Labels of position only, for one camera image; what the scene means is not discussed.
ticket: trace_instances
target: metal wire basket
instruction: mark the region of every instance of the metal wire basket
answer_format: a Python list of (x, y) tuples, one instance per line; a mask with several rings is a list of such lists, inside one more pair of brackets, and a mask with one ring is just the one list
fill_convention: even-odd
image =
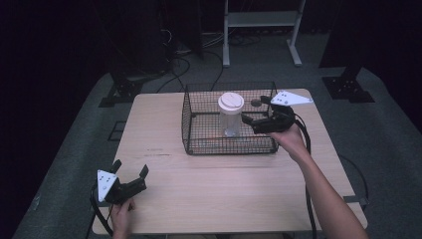
[(220, 130), (218, 99), (226, 92), (241, 95), (243, 114), (254, 120), (271, 115), (268, 105), (257, 104), (260, 96), (274, 97), (276, 85), (267, 83), (191, 84), (185, 88), (182, 111), (182, 140), (187, 154), (274, 153), (278, 144), (265, 134), (254, 134), (241, 123), (240, 135), (224, 136)]

